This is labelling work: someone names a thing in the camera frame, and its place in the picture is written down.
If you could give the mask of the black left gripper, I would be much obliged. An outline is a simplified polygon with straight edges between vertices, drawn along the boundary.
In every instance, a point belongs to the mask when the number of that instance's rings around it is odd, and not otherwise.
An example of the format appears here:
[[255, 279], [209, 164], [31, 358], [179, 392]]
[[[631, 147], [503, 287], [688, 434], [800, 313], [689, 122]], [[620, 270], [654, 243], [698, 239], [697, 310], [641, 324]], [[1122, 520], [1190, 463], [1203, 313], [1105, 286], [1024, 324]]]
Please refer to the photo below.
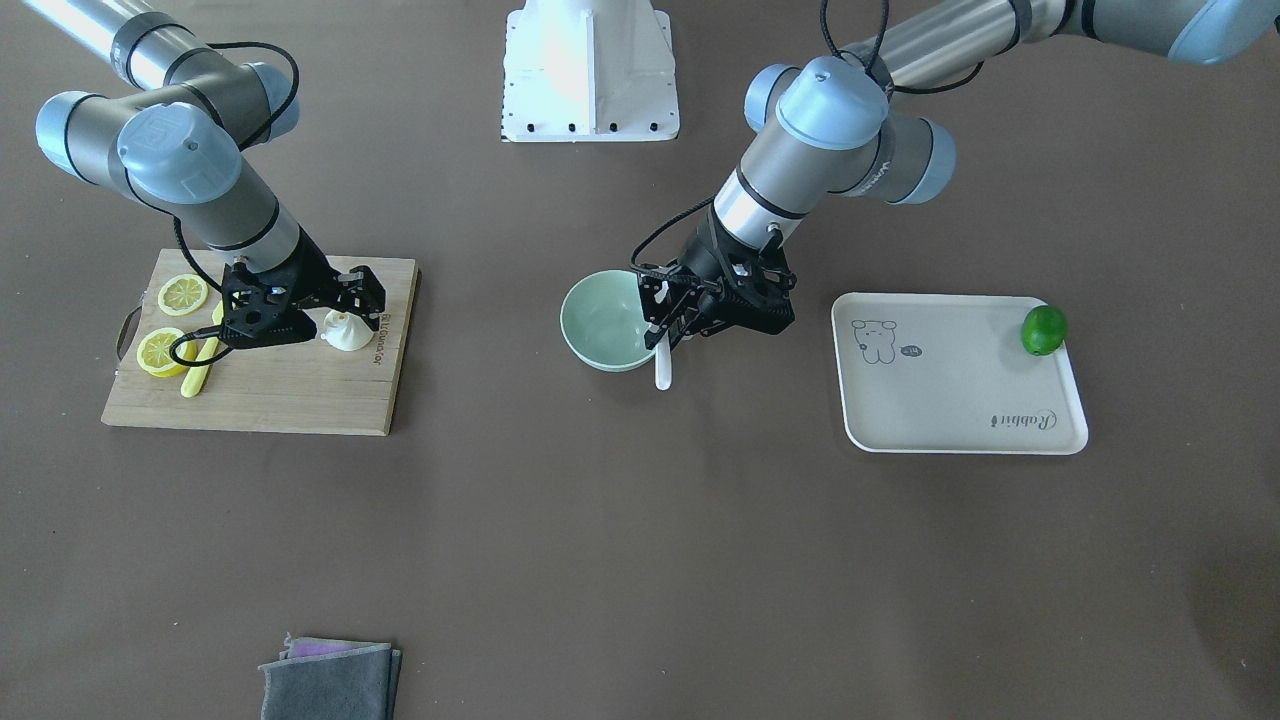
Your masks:
[[685, 337], [710, 337], [733, 325], [778, 334], [795, 318], [788, 296], [796, 277], [781, 233], [769, 231], [758, 250], [739, 242], [713, 211], [699, 222], [676, 266], [636, 273], [649, 324], [645, 350], [654, 350], [663, 334], [675, 347]]

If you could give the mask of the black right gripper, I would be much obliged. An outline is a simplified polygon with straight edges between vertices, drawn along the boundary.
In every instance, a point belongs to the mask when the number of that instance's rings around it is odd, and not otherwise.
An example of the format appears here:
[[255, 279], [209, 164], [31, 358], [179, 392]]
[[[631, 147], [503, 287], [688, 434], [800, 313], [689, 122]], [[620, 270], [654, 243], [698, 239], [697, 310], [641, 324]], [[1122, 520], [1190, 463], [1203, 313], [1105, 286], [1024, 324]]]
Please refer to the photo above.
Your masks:
[[329, 307], [364, 320], [385, 311], [387, 292], [367, 265], [338, 273], [308, 237], [300, 234], [279, 266], [253, 273], [243, 263], [224, 268], [224, 316], [219, 340], [236, 350], [306, 342], [316, 337], [308, 309]]

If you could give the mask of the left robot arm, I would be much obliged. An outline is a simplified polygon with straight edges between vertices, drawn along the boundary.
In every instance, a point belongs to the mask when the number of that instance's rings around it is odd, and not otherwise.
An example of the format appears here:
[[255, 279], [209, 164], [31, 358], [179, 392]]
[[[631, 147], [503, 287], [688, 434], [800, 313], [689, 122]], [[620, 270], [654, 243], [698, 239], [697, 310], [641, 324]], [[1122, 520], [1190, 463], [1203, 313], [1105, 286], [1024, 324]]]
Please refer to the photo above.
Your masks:
[[648, 350], [730, 327], [778, 334], [794, 320], [785, 241], [828, 196], [928, 202], [950, 182], [954, 138], [893, 100], [959, 88], [991, 58], [1075, 35], [1212, 65], [1277, 23], [1275, 1], [943, 1], [803, 67], [777, 64], [750, 83], [754, 140], [680, 255], [632, 260]]

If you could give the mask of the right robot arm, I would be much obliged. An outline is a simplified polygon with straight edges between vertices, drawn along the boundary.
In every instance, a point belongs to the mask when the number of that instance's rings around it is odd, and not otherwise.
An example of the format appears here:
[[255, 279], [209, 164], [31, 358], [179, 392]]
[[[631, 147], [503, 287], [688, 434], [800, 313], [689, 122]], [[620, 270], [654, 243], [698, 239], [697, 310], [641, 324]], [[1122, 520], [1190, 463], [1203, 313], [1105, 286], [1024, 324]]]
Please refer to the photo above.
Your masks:
[[375, 331], [387, 295], [367, 266], [334, 269], [243, 151], [293, 129], [300, 77], [228, 60], [143, 1], [36, 1], [33, 9], [108, 61], [134, 92], [64, 92], [40, 109], [45, 156], [81, 181], [166, 213], [223, 261], [232, 348], [305, 342], [329, 307]]

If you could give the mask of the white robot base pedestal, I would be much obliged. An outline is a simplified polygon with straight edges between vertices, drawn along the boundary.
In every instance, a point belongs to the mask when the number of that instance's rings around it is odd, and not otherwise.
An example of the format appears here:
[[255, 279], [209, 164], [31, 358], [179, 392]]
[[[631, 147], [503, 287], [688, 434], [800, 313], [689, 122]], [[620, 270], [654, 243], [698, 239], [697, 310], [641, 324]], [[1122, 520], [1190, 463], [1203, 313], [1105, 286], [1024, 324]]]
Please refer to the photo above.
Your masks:
[[671, 19], [649, 1], [527, 1], [507, 15], [503, 67], [506, 142], [678, 136]]

